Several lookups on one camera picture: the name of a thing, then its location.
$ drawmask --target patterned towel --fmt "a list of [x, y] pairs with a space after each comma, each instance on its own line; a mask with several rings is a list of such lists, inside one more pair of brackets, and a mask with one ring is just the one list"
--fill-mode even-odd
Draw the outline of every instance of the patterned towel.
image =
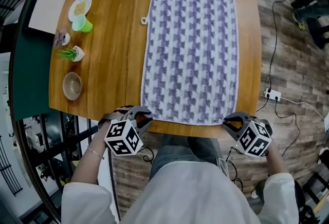
[[235, 111], [234, 0], [151, 0], [141, 104], [155, 120], [218, 125]]

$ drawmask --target jeans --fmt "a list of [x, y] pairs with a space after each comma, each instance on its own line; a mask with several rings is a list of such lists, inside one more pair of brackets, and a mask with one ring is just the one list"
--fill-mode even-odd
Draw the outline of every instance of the jeans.
[[150, 180], [166, 164], [175, 161], [208, 162], [220, 166], [221, 148], [216, 139], [164, 135], [151, 168]]
[[294, 0], [291, 6], [296, 9], [295, 17], [299, 22], [305, 22], [308, 18], [329, 15], [328, 0]]

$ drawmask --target wooden table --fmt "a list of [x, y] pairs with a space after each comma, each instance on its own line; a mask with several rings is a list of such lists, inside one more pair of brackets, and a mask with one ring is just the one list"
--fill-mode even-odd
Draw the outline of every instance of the wooden table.
[[[140, 105], [140, 88], [147, 26], [140, 20], [148, 13], [150, 0], [93, 0], [87, 18], [94, 24], [90, 33], [73, 32], [66, 0], [58, 29], [66, 28], [70, 45], [85, 51], [81, 62], [62, 60], [53, 49], [49, 77], [49, 106], [81, 117], [99, 120], [104, 113], [132, 104]], [[255, 113], [261, 74], [261, 32], [256, 0], [235, 0], [239, 28], [239, 95], [236, 110]], [[79, 99], [69, 101], [62, 91], [64, 76], [76, 72], [82, 79]], [[153, 121], [152, 132], [228, 137], [222, 126], [189, 126]]]

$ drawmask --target small white plate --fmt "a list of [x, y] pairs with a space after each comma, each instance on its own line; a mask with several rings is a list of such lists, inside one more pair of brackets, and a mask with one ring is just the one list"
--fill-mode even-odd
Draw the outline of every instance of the small white plate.
[[76, 1], [74, 1], [73, 4], [72, 4], [71, 7], [70, 7], [70, 10], [68, 11], [68, 19], [69, 19], [71, 22], [73, 22], [74, 19], [76, 18], [76, 16], [78, 16], [78, 15], [74, 15], [74, 10], [75, 10], [76, 6], [77, 6], [79, 3], [83, 2], [83, 1], [86, 2], [86, 7], [85, 7], [83, 13], [80, 14], [80, 15], [85, 15], [85, 16], [86, 16], [86, 14], [88, 13], [90, 7], [92, 6], [92, 0], [76, 0]]

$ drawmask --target green plant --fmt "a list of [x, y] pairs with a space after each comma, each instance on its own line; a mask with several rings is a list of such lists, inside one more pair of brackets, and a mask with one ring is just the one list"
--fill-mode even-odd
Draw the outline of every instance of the green plant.
[[69, 49], [61, 49], [58, 51], [58, 54], [63, 59], [73, 60], [77, 56], [77, 52], [73, 50], [72, 48]]

